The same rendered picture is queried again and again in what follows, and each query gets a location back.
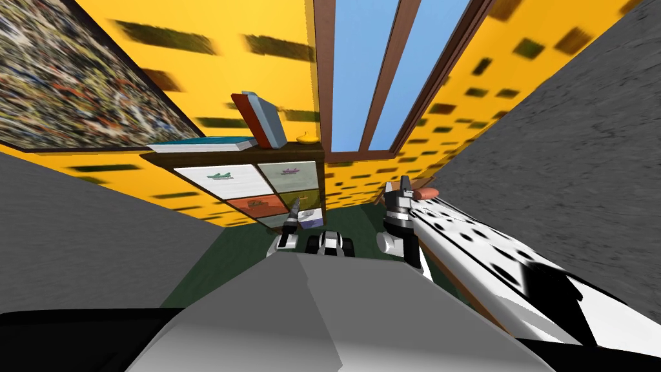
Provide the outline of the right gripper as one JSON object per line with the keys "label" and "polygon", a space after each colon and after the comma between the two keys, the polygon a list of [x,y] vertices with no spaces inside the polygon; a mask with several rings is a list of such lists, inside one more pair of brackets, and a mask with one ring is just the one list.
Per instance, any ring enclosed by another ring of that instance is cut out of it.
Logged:
{"label": "right gripper", "polygon": [[393,183],[387,182],[385,184],[383,201],[389,211],[397,211],[399,209],[410,209],[412,202],[412,186],[408,175],[404,175],[400,179],[400,186],[395,189]]}

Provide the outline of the brown cabinet with coloured drawers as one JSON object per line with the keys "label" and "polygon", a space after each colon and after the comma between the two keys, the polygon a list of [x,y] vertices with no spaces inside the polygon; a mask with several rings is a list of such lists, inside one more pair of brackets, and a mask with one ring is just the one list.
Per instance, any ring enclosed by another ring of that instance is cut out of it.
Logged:
{"label": "brown cabinet with coloured drawers", "polygon": [[202,137],[151,145],[144,158],[269,229],[282,228],[296,198],[303,229],[325,223],[321,141],[286,139],[278,109],[255,92],[233,94],[248,137]]}

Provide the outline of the white black-spotted door leaf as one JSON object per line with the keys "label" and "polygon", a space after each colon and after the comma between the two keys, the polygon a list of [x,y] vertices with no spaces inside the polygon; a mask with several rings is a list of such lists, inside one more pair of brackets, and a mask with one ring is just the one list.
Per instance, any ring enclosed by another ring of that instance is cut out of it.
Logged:
{"label": "white black-spotted door leaf", "polygon": [[479,312],[516,338],[661,358],[661,325],[441,198],[412,203],[414,230]]}

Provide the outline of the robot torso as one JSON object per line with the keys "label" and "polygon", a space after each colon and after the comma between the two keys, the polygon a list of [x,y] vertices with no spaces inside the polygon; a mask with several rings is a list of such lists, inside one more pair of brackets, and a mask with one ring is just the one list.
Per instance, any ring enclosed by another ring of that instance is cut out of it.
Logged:
{"label": "robot torso", "polygon": [[410,265],[276,252],[176,315],[127,372],[554,372]]}

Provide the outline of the brown-framed window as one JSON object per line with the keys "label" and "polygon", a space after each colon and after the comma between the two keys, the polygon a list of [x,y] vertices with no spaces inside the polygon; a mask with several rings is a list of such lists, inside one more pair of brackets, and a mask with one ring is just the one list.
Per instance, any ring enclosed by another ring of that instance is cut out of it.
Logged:
{"label": "brown-framed window", "polygon": [[328,162],[397,155],[496,0],[309,0]]}

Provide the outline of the large speckled wall painting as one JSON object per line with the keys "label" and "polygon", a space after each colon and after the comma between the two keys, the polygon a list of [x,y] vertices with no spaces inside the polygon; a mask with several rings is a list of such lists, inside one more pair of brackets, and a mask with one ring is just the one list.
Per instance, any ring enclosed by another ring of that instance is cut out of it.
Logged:
{"label": "large speckled wall painting", "polygon": [[0,0],[0,144],[93,151],[200,136],[74,0]]}

